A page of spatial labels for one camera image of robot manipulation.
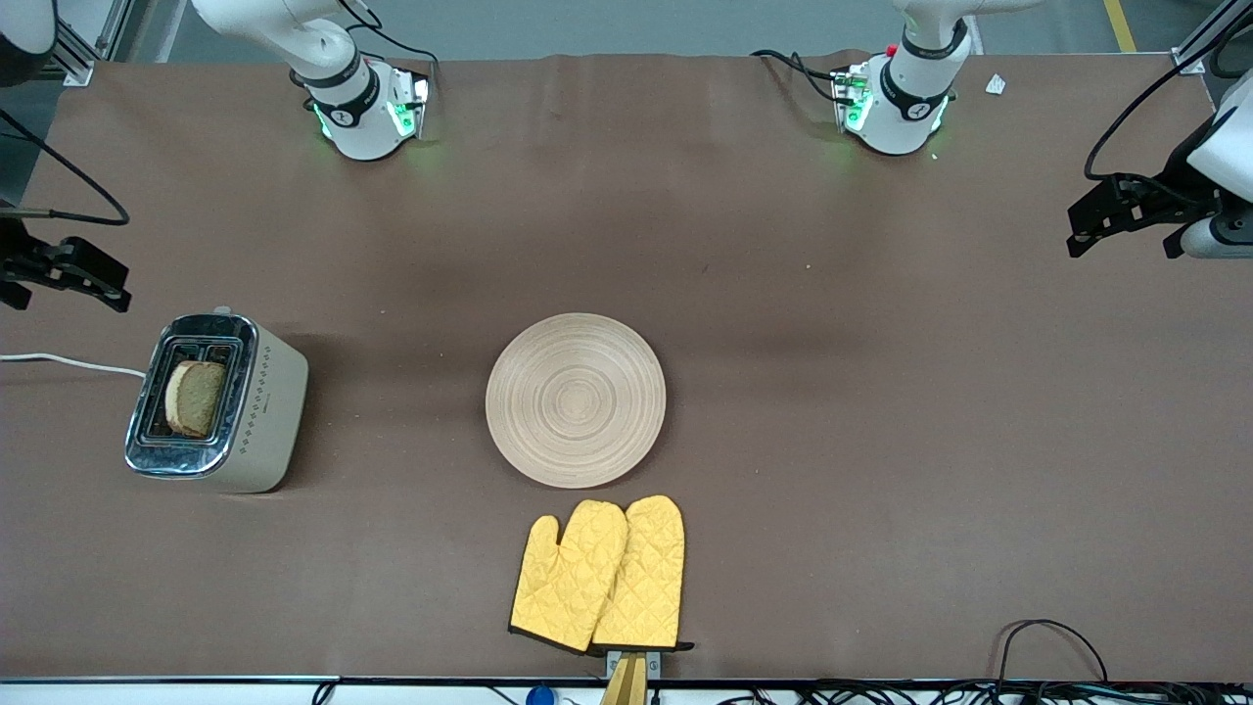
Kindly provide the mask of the brown bread slice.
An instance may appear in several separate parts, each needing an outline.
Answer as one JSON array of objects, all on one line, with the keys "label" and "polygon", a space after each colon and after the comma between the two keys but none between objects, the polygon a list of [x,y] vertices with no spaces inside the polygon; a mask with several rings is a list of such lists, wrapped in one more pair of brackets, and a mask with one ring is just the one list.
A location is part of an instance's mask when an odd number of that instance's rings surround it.
[{"label": "brown bread slice", "polygon": [[213,361],[185,359],[170,371],[165,384],[165,425],[175,435],[205,440],[213,433],[216,407],[226,384],[227,367]]}]

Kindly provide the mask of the round wooden plate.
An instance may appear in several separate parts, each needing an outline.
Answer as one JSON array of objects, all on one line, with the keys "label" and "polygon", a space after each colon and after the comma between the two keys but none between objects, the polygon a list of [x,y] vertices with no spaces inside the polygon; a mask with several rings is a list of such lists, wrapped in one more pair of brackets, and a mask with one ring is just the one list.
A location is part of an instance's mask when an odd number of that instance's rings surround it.
[{"label": "round wooden plate", "polygon": [[613,483],[642,463],[667,419],[662,359],[644,336],[595,313],[521,331],[487,374],[489,437],[515,470],[553,488]]}]

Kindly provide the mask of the beige chrome two-slot toaster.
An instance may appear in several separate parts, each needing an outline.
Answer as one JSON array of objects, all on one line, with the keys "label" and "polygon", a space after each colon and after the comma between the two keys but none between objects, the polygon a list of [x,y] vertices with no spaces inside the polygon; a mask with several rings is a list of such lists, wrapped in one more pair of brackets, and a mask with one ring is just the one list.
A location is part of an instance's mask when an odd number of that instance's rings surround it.
[{"label": "beige chrome two-slot toaster", "polygon": [[[185,359],[226,364],[226,384],[205,440],[165,425],[164,392]],[[227,306],[180,316],[160,332],[128,425],[124,460],[142,477],[216,493],[267,493],[288,470],[308,383],[304,354]]]}]

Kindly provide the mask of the brown table cover mat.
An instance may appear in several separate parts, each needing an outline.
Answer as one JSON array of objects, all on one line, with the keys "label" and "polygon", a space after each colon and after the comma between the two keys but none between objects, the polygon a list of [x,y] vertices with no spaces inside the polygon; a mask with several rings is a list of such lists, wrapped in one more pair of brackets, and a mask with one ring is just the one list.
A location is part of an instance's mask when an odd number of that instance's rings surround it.
[{"label": "brown table cover mat", "polygon": [[[1119,680],[1253,680],[1253,262],[1165,229],[1068,255],[1096,134],[1164,58],[977,58],[927,153],[748,58],[446,63],[429,142],[355,164],[279,66],[112,64],[50,139],[132,213],[133,306],[40,291],[0,352],[143,367],[229,306],[304,353],[274,493],[139,477],[137,379],[0,364],[0,677],[586,677],[509,634],[581,492],[487,432],[534,322],[662,359],[685,518],[672,677],[989,677],[1065,622]],[[985,93],[992,74],[1002,95]]]}]

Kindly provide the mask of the yellow quilted oven mitt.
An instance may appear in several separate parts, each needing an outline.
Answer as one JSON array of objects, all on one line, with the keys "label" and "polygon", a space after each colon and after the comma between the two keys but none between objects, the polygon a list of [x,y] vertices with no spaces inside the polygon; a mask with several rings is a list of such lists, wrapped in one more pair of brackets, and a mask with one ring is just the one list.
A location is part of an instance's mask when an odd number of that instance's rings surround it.
[{"label": "yellow quilted oven mitt", "polygon": [[510,609],[510,634],[586,652],[626,550],[619,505],[583,500],[561,523],[538,517],[528,532]]},{"label": "yellow quilted oven mitt", "polygon": [[685,569],[683,513],[667,495],[626,508],[626,548],[591,634],[595,650],[683,652],[680,599]]}]

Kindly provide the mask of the aluminium frame profile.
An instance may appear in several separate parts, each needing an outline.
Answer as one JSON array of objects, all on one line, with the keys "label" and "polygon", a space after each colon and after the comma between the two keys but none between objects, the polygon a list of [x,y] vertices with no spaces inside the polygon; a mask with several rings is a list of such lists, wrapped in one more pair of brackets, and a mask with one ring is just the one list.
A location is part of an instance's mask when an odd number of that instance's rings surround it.
[{"label": "aluminium frame profile", "polygon": [[1182,75],[1204,74],[1205,60],[1219,40],[1250,13],[1253,0],[1219,0],[1213,13],[1182,44],[1172,48],[1174,68]]},{"label": "aluminium frame profile", "polygon": [[147,0],[54,0],[56,43],[38,76],[86,86],[98,63],[125,60]]}]

